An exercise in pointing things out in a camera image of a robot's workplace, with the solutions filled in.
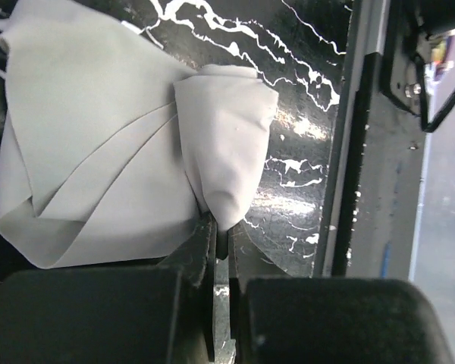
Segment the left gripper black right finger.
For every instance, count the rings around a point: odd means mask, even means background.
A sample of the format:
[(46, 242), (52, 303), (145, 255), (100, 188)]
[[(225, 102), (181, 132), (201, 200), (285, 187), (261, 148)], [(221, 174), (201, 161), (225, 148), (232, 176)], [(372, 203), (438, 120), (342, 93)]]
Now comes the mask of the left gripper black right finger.
[(428, 299), (406, 281), (293, 278), (238, 224), (228, 233), (238, 363), (452, 363)]

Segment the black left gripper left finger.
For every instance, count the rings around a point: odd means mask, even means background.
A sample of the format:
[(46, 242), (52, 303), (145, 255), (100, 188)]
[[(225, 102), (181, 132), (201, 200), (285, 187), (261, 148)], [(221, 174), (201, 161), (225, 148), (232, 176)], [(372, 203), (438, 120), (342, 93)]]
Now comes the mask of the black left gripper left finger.
[(217, 224), (156, 265), (21, 271), (0, 285), (0, 363), (211, 363)]

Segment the grey underwear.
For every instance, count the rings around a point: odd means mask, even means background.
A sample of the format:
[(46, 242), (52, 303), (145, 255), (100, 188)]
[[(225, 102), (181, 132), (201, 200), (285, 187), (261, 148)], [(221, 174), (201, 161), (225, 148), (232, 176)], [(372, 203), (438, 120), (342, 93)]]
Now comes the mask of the grey underwear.
[(19, 1), (0, 46), (0, 234), (33, 265), (164, 257), (248, 212), (278, 106), (254, 69), (194, 70), (73, 1)]

